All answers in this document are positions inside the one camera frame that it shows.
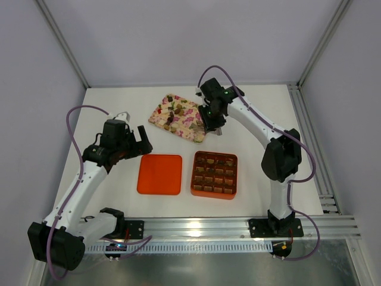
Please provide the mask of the metal tongs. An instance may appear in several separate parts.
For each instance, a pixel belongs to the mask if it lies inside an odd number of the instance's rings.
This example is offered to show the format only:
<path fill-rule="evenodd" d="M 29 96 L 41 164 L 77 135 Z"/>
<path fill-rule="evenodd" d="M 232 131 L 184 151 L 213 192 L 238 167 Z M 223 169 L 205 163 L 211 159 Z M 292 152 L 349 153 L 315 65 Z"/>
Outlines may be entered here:
<path fill-rule="evenodd" d="M 190 129 L 193 130 L 194 132 L 198 132 L 198 133 L 201 133 L 204 135 L 206 135 L 206 134 L 213 134 L 213 135 L 217 135 L 217 136 L 222 135 L 221 128 L 217 128 L 214 130 L 207 130 L 207 128 L 204 126 L 204 124 L 200 121 L 196 121 L 195 123 L 192 123 L 190 126 Z"/>

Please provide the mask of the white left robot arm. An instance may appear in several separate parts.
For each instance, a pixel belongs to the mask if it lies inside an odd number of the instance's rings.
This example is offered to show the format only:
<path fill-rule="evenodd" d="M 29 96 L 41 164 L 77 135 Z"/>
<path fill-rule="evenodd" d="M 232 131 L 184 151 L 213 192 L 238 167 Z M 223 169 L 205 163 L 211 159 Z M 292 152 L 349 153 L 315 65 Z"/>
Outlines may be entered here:
<path fill-rule="evenodd" d="M 109 119 L 97 135 L 99 142 L 82 154 L 80 169 L 58 205 L 41 223 L 27 231 L 36 260 L 73 271 L 83 259 L 85 248 L 101 238 L 120 238 L 126 231 L 124 213 L 105 207 L 90 222 L 80 223 L 95 191 L 121 160 L 152 152 L 144 126 L 138 126 L 140 140 L 128 124 Z"/>

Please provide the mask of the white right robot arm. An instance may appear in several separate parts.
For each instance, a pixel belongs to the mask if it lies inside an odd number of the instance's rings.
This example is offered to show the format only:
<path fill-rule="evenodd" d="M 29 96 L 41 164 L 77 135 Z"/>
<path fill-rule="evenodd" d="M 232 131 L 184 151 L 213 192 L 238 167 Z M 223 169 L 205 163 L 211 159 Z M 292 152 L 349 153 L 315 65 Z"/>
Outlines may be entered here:
<path fill-rule="evenodd" d="M 256 221 L 256 230 L 265 234 L 287 235 L 295 221 L 295 212 L 288 206 L 287 181 L 294 179 L 302 161 L 300 134 L 296 129 L 282 130 L 271 123 L 246 98 L 243 91 L 222 87 L 212 78 L 197 87 L 196 95 L 203 100 L 198 107 L 206 133 L 217 132 L 231 117 L 254 135 L 264 148 L 261 168 L 270 180 L 271 202 L 267 220 Z"/>

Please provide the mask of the orange box lid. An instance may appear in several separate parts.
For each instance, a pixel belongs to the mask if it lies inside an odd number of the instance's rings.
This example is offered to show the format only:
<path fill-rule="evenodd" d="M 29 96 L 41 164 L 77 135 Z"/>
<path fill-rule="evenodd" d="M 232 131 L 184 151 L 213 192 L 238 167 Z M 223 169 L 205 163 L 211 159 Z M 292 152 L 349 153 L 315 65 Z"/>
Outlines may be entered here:
<path fill-rule="evenodd" d="M 182 184 L 182 157 L 174 154 L 147 154 L 140 161 L 137 191 L 143 195 L 179 195 Z"/>

